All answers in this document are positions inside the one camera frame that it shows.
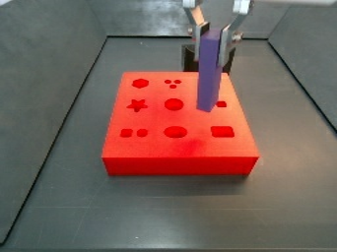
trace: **purple block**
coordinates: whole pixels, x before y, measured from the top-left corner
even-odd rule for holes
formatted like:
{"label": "purple block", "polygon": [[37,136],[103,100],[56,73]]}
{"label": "purple block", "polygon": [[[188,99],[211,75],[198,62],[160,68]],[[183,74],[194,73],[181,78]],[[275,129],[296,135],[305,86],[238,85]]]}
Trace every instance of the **purple block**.
{"label": "purple block", "polygon": [[200,40],[196,109],[211,112],[218,99],[222,67],[216,66],[220,29],[208,30]]}

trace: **red block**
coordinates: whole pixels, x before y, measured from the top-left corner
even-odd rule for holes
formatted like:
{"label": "red block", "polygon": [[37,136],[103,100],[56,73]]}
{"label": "red block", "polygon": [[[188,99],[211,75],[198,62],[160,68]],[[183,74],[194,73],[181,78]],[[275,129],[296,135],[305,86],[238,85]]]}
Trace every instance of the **red block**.
{"label": "red block", "polygon": [[196,110],[198,73],[124,73],[103,162],[109,175],[248,174],[259,157],[235,91]]}

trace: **circular hole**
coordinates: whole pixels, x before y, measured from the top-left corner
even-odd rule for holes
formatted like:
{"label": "circular hole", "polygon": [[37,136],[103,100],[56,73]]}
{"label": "circular hole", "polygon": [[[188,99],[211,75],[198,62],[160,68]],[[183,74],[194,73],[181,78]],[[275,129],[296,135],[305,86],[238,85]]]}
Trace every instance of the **circular hole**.
{"label": "circular hole", "polygon": [[136,131],[136,136],[140,137],[140,138],[145,137],[147,136],[147,130],[145,129],[139,129]]}
{"label": "circular hole", "polygon": [[184,102],[180,99],[177,99],[177,98],[168,98],[164,101],[164,107],[168,110],[176,111],[176,110],[181,109],[183,106],[184,106]]}
{"label": "circular hole", "polygon": [[216,107],[226,107],[226,101],[224,101],[224,100],[219,100],[219,101],[215,103],[215,106],[216,106]]}
{"label": "circular hole", "polygon": [[187,129],[180,126],[171,126],[164,129],[163,134],[168,138],[183,138],[187,135]]}
{"label": "circular hole", "polygon": [[132,132],[131,129],[123,129],[123,130],[121,130],[121,133],[120,133],[120,136],[121,136],[123,138],[128,138],[128,137],[131,137],[131,132]]}

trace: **gray wall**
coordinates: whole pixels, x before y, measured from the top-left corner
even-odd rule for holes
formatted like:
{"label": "gray wall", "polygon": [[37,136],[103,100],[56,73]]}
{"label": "gray wall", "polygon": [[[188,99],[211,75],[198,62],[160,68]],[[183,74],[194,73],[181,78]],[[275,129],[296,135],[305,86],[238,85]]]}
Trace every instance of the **gray wall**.
{"label": "gray wall", "polygon": [[85,0],[10,1],[0,34],[1,243],[105,35]]}
{"label": "gray wall", "polygon": [[[107,35],[185,36],[188,20],[181,0],[88,0]],[[288,5],[256,3],[242,25],[244,37],[267,38]],[[230,23],[232,1],[204,0],[206,19],[214,27]]]}
{"label": "gray wall", "polygon": [[337,129],[337,4],[290,8],[268,39]]}

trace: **gray table surface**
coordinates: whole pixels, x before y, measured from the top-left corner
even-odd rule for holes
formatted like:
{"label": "gray table surface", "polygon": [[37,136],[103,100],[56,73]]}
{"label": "gray table surface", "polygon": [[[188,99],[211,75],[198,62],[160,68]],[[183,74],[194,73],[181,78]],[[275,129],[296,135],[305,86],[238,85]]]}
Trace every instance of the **gray table surface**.
{"label": "gray table surface", "polygon": [[240,176],[108,177],[100,160],[124,71],[180,70],[177,38],[109,38],[1,249],[337,248],[337,141],[266,41],[231,80],[260,152]]}

